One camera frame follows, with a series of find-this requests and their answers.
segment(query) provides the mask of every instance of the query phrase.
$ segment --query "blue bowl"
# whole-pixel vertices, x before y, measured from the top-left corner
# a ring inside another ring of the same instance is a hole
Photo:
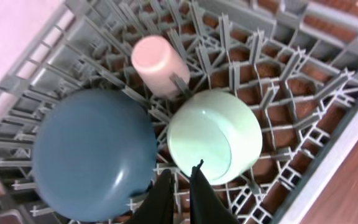
[[[44,119],[32,155],[41,198],[74,220],[96,222],[128,211],[147,189],[157,141],[147,113],[121,91],[85,90]]]

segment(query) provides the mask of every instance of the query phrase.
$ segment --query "mint green bowl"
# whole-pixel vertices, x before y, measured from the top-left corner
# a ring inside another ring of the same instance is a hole
[[[196,94],[174,115],[168,129],[168,147],[176,165],[190,176],[201,167],[211,185],[235,179],[259,158],[262,132],[241,100],[217,90]]]

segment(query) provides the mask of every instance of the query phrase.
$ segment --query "cup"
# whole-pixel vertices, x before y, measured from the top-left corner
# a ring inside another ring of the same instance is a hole
[[[262,132],[245,103],[229,93],[207,90],[188,100],[173,116],[168,148],[187,176],[195,164],[204,160],[201,170],[208,182],[221,185],[257,161]]]
[[[131,56],[132,65],[150,91],[158,97],[172,99],[180,92],[171,76],[178,75],[186,84],[190,71],[180,55],[161,36],[150,35],[136,43]]]

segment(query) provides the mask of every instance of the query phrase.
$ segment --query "gray plastic dish rack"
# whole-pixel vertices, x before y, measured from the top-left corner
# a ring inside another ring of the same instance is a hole
[[[338,39],[310,26],[308,16],[355,35]],[[247,38],[236,38],[234,31]],[[131,66],[133,44],[150,34],[168,38],[190,68],[190,85],[177,80],[184,94],[174,101],[150,94]],[[247,56],[236,58],[234,49]],[[278,73],[266,75],[262,64],[277,67]],[[293,82],[307,83],[312,91],[299,91]],[[216,193],[240,223],[299,223],[358,140],[358,17],[296,0],[281,0],[275,13],[258,1],[65,1],[0,82],[0,223],[13,223],[12,217],[19,223],[80,223],[39,199],[30,157],[43,117],[82,88],[118,89],[148,109],[160,148],[156,174],[171,169],[177,180],[177,223],[189,223],[189,191],[187,177],[166,151],[170,117],[200,90],[220,88],[238,96],[264,117],[270,150],[250,171],[215,187]],[[259,100],[250,99],[250,90]],[[312,110],[300,113],[309,102]],[[283,106],[289,111],[287,124],[272,118],[272,110]],[[332,108],[345,115],[327,118]],[[334,131],[321,127],[324,119],[338,119]],[[279,133],[288,131],[296,142],[282,144]],[[307,169],[299,169],[299,160],[309,160]],[[256,166],[266,161],[273,167],[271,178],[260,180]],[[144,197],[133,198],[128,210],[135,211]],[[280,206],[272,208],[272,200]]]

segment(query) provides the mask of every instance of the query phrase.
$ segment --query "white floor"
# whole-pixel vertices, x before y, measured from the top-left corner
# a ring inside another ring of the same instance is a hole
[[[0,0],[0,79],[62,0]]]

